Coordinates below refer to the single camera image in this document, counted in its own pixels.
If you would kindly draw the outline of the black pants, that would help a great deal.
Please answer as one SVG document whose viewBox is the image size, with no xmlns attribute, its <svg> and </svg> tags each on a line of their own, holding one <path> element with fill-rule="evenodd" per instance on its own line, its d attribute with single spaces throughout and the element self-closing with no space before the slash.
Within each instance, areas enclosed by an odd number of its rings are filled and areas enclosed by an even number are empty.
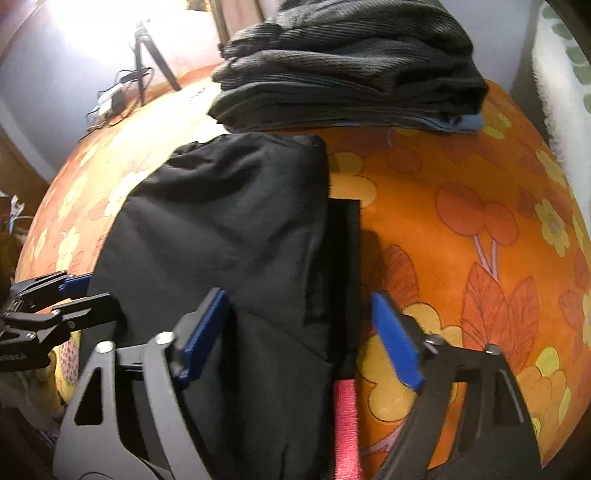
<svg viewBox="0 0 591 480">
<path fill-rule="evenodd" d="M 204 374 L 183 395 L 191 424 L 228 479 L 330 479 L 334 388 L 348 349 L 358 254 L 329 196 L 314 134 L 243 133 L 178 147 L 127 196 L 100 251 L 92 293 L 123 324 L 81 337 L 141 344 L 228 292 Z"/>
</svg>

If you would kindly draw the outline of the orange floral bedspread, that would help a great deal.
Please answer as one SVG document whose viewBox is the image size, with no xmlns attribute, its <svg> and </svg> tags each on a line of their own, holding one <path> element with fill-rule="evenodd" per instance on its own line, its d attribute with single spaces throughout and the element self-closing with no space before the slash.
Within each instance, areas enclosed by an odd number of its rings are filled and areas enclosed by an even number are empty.
<svg viewBox="0 0 591 480">
<path fill-rule="evenodd" d="M 94 268 L 127 194 L 172 151 L 221 134 L 203 67 L 181 90 L 87 137 L 37 211 L 16 276 Z M 590 402 L 590 238 L 566 175 L 537 129 L 491 84 L 474 135 L 327 129 L 332 196 L 362 205 L 362 281 L 429 332 L 498 343 L 549 463 Z"/>
</svg>

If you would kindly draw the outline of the white power adapter box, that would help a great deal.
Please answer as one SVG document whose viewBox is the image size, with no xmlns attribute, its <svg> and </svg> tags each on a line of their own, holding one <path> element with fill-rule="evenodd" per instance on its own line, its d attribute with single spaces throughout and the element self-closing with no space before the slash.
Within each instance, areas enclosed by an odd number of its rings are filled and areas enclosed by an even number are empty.
<svg viewBox="0 0 591 480">
<path fill-rule="evenodd" d="M 122 89 L 111 89 L 102 93 L 97 100 L 97 116 L 107 118 L 121 114 L 127 105 Z"/>
</svg>

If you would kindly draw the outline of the stack of folded dark clothes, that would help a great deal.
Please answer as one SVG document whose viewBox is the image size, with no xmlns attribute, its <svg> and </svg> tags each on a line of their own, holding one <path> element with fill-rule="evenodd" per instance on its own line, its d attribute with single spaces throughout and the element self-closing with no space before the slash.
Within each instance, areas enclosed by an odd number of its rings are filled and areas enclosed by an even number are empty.
<svg viewBox="0 0 591 480">
<path fill-rule="evenodd" d="M 488 86 L 473 51 L 437 1 L 284 1 L 222 46 L 209 113 L 232 132 L 474 133 Z"/>
</svg>

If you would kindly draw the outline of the green striped white pillow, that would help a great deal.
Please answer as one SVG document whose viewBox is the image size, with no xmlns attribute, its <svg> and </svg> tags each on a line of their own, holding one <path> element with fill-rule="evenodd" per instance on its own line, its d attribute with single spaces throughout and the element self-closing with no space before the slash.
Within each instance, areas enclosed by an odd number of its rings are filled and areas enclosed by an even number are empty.
<svg viewBox="0 0 591 480">
<path fill-rule="evenodd" d="M 532 68 L 551 150 L 590 220 L 590 62 L 556 10 L 537 13 Z"/>
</svg>

